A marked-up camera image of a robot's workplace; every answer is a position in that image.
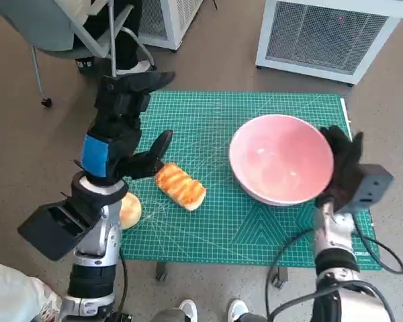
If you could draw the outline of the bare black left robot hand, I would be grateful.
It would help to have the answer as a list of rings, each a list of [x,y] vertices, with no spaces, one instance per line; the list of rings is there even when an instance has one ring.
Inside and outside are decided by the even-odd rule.
[[[95,119],[83,142],[80,167],[94,184],[115,184],[124,177],[152,177],[164,166],[173,131],[166,129],[149,150],[136,152],[142,137],[140,114],[151,93],[175,78],[172,71],[148,71],[118,78],[103,76],[97,90]]]

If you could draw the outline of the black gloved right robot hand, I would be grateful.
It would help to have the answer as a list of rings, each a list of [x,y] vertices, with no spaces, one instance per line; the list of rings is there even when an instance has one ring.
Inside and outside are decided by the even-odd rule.
[[[334,167],[329,184],[315,198],[315,207],[320,209],[327,202],[333,202],[334,211],[338,211],[352,198],[351,174],[362,155],[364,133],[358,131],[350,140],[336,125],[320,127],[319,131],[332,150]]]

